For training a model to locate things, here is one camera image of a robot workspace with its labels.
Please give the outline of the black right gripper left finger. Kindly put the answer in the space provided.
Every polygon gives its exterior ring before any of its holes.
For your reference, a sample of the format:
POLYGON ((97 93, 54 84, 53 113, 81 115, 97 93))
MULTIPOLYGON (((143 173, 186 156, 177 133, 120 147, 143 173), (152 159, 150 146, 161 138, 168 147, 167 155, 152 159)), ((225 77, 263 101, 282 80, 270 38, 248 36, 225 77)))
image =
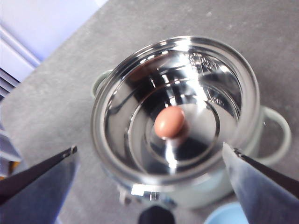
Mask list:
POLYGON ((78 169, 72 146, 0 182, 2 224, 58 224, 78 169))

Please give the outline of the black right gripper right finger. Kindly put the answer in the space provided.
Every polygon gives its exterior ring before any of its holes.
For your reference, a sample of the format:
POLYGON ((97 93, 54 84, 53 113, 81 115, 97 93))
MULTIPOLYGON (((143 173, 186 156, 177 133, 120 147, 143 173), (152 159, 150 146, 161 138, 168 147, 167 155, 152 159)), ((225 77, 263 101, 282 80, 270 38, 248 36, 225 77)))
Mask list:
POLYGON ((250 224, 297 224, 299 182, 223 143, 232 188, 250 224))

